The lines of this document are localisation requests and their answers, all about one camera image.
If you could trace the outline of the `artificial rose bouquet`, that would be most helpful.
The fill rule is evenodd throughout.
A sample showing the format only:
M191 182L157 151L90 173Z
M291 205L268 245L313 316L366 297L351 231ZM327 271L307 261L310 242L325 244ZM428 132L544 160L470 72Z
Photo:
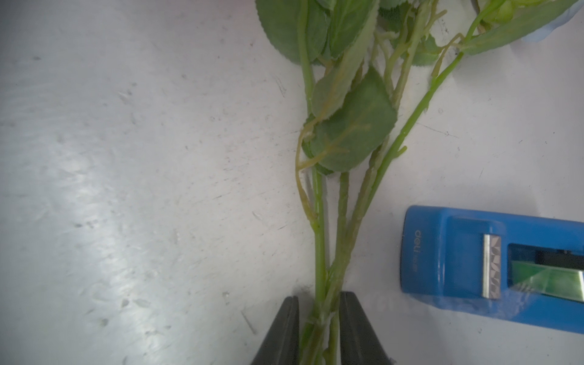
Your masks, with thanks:
M570 20L581 1L476 1L439 43L449 1L257 1L270 44L301 67L307 118L294 178L314 235L315 293L298 327L300 364L335 364L340 299L365 218L390 164L466 56Z

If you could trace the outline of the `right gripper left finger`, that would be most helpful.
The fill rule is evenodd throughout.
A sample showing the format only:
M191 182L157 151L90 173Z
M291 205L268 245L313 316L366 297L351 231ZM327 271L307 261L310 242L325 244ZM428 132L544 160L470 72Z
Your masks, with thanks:
M300 304L286 297L252 365L298 365L300 359Z

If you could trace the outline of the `blue tape dispenser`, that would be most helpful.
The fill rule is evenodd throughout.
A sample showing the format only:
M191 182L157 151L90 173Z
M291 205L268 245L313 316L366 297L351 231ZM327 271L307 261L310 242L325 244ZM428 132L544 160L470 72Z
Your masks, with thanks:
M401 289L443 310L582 333L583 302L511 288L513 261L583 270L576 221L413 205L401 243Z

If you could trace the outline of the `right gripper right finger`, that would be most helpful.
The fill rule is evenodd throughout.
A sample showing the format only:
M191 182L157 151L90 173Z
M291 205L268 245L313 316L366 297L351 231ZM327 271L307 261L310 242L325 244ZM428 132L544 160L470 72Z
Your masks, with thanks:
M342 365L391 365L356 294L343 291L339 302Z

